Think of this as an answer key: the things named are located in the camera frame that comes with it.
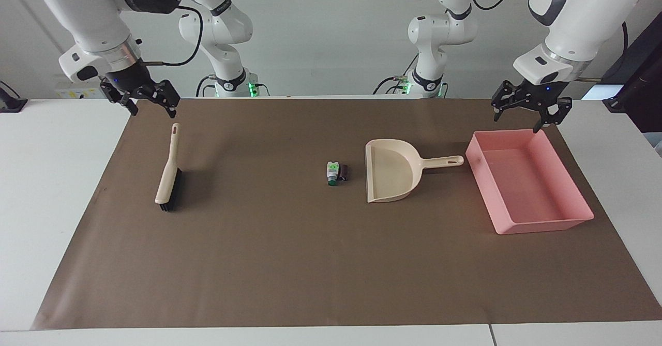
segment pink bin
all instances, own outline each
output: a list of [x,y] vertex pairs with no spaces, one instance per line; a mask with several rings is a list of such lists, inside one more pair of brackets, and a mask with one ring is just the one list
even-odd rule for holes
[[543,131],[476,131],[467,160],[500,235],[567,230],[593,219]]

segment brush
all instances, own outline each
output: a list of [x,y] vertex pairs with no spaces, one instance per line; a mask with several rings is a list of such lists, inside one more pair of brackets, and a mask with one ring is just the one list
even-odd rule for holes
[[159,204],[161,210],[170,212],[174,210],[175,198],[182,183],[182,171],[177,167],[177,147],[179,146],[179,124],[172,125],[170,132],[170,153],[168,153],[168,162],[163,168],[161,183],[156,191],[154,202]]

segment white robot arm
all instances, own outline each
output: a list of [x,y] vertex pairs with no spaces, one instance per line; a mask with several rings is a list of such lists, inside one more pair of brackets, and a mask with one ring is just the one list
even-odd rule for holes
[[420,16],[409,23],[409,40],[418,48],[418,63],[407,72],[409,94],[437,96],[447,63],[444,45],[465,44],[476,38],[478,23],[471,0],[439,0],[442,16]]
[[[492,97],[497,121],[515,107],[538,111],[534,131],[560,124],[572,108],[558,98],[591,63],[600,46],[619,29],[638,0],[529,0],[529,10],[549,28],[545,42],[520,56],[513,67],[524,77],[520,86],[504,81]],[[558,111],[549,113],[556,106]]]
[[126,24],[122,10],[170,13],[180,0],[44,0],[76,44],[59,58],[73,82],[106,76],[101,89],[112,103],[120,103],[132,115],[138,108],[130,98],[148,99],[176,114],[179,94],[170,81],[152,81],[140,59],[140,49]]
[[[253,35],[253,23],[232,3],[232,0],[192,0],[202,5],[203,38],[200,49],[214,69],[218,96],[251,96],[256,90],[257,76],[242,66],[239,53],[231,44],[246,42]],[[196,44],[198,19],[185,14],[179,20],[179,32],[185,40]]]

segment white table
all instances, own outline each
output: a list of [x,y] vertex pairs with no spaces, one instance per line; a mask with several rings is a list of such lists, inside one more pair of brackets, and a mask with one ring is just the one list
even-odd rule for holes
[[[126,110],[101,100],[36,100],[0,115],[0,344],[492,345],[488,325],[16,332],[29,329],[127,119]],[[560,130],[662,302],[662,159],[626,115],[599,101],[577,101]],[[499,346],[662,344],[662,321],[493,329]]]

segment brush handle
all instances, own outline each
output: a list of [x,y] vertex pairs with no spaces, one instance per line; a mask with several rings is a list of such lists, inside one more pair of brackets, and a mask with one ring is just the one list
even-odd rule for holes
[[458,167],[462,164],[464,164],[464,157],[461,156],[423,158],[423,169]]
[[159,189],[156,191],[156,204],[167,204],[177,177],[177,147],[179,146],[179,124],[173,124],[170,131],[170,152],[165,163]]

